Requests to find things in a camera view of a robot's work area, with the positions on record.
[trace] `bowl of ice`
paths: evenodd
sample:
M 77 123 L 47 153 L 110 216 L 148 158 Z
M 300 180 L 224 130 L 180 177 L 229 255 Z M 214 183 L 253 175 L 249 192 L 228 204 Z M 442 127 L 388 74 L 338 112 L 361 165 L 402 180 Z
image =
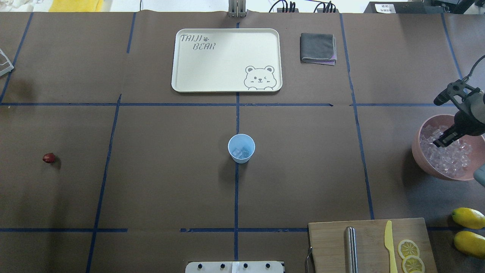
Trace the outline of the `bowl of ice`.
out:
M 473 172 L 485 163 L 483 136 L 464 136 L 445 148 L 433 144 L 453 124 L 452 115 L 436 115 L 427 119 L 411 146 L 414 160 L 423 171 L 439 179 L 473 180 Z

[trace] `pink bowl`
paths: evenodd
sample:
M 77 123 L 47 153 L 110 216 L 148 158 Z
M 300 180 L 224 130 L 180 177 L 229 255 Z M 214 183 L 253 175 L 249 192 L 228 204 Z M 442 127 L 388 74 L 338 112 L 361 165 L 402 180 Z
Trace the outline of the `pink bowl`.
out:
M 423 151 L 420 146 L 421 131 L 427 125 L 433 127 L 439 127 L 440 125 L 452 126 L 454 124 L 453 115 L 436 115 L 427 119 L 414 136 L 413 144 L 411 145 L 411 151 L 413 152 L 414 160 L 416 163 L 429 175 L 437 177 L 439 179 L 451 180 L 451 181 L 470 181 L 473 180 L 473 172 L 477 170 L 481 165 L 485 163 L 485 139 L 483 136 L 464 136 L 461 138 L 464 142 L 471 145 L 472 152 L 468 155 L 471 160 L 470 166 L 465 168 L 465 175 L 462 177 L 449 177 L 438 172 L 424 157 Z

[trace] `metal handle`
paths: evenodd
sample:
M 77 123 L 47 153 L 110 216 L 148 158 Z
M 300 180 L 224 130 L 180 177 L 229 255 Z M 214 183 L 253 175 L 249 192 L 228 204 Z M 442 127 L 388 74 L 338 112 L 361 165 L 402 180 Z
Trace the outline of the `metal handle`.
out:
M 357 273 L 356 229 L 348 226 L 345 229 L 345 268 L 347 273 Z
M 308 272 L 308 262 L 310 261 L 310 256 L 311 256 L 312 251 L 313 251 L 313 248 L 310 246 L 310 248 L 308 248 L 307 260 L 305 261 L 305 273 L 309 273 Z

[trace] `yellow knife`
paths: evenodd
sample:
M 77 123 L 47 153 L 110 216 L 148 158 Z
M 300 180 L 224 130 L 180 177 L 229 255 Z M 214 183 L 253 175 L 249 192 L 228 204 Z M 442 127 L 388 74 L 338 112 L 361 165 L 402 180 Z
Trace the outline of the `yellow knife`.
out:
M 389 251 L 390 273 L 397 273 L 396 256 L 394 255 L 394 241 L 392 240 L 392 222 L 388 221 L 384 231 L 384 245 Z

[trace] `lemon slice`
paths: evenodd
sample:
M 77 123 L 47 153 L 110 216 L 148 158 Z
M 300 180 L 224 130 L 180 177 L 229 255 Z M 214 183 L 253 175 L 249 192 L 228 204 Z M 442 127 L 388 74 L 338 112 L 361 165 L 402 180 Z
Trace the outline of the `lemon slice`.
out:
M 418 245 L 411 240 L 400 241 L 397 247 L 397 252 L 403 259 L 409 255 L 420 256 L 420 249 Z
M 424 273 L 424 263 L 418 256 L 409 255 L 405 257 L 402 267 L 404 273 L 411 273 L 413 271 Z

